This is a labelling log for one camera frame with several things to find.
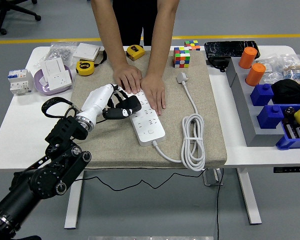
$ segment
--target robotic hand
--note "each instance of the robotic hand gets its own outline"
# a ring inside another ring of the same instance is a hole
[[[119,101],[116,106],[111,99],[112,95]],[[60,102],[71,105],[64,116],[47,113],[51,106]],[[62,97],[46,101],[41,109],[43,114],[60,120],[45,138],[49,143],[45,156],[26,170],[14,173],[10,192],[0,202],[0,240],[13,238],[40,200],[63,195],[85,169],[92,156],[90,152],[82,151],[73,140],[86,139],[88,132],[95,127],[99,115],[102,114],[105,119],[124,119],[140,109],[141,104],[136,96],[128,97],[121,87],[114,84],[92,91],[82,110]],[[67,116],[70,110],[75,111],[74,117]],[[23,239],[41,238],[32,236]]]

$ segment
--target wall socket panel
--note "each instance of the wall socket panel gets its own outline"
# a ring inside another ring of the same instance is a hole
[[[57,90],[72,85],[70,73],[68,70],[58,72],[54,75],[48,76],[49,90]]]
[[[142,147],[147,147],[152,145],[154,140],[157,143],[164,141],[166,139],[166,132],[156,111],[150,107],[145,93],[141,90],[136,94],[136,97],[141,103],[141,110],[132,114],[130,120],[139,144]]]

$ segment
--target tape measure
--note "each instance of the tape measure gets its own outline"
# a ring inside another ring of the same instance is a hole
[[[105,60],[107,60],[107,53],[103,51],[103,58],[100,63],[95,63],[94,61],[78,61],[76,63],[76,73],[81,76],[89,76],[95,72],[95,68],[102,64]]]
[[[139,45],[131,45],[126,50],[126,56],[132,61],[141,58],[143,55],[145,55],[145,50]]]

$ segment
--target rubik's cube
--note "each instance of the rubik's cube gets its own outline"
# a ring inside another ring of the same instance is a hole
[[[200,45],[197,40],[192,40],[192,41],[185,41],[184,46],[188,47],[189,50],[196,50],[200,51]]]
[[[175,47],[173,51],[174,68],[188,68],[190,63],[190,51],[186,46]]]

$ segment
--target orange cylinder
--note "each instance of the orange cylinder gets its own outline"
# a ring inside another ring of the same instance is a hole
[[[246,84],[255,87],[257,84],[259,84],[262,76],[264,75],[266,71],[266,66],[261,63],[255,63],[252,65],[248,76],[245,79]]]
[[[255,60],[258,51],[252,46],[247,46],[242,53],[242,56],[239,61],[239,66],[243,69],[251,68],[252,63]]]

